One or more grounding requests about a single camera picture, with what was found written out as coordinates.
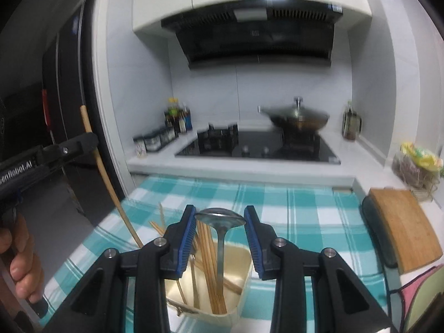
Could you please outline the person's left hand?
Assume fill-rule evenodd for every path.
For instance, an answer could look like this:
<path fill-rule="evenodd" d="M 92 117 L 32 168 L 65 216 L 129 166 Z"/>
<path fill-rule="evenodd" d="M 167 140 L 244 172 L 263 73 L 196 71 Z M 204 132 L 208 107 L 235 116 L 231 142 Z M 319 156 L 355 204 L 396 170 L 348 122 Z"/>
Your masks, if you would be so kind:
<path fill-rule="evenodd" d="M 1 228 L 1 253 L 14 247 L 16 255 L 10 265 L 10 274 L 15 281 L 15 291 L 18 298 L 37 303 L 42 299 L 44 290 L 44 271 L 41 260 L 34 251 L 34 239 L 29 233 L 22 214 L 17 214 L 17 220 L 12 231 Z"/>

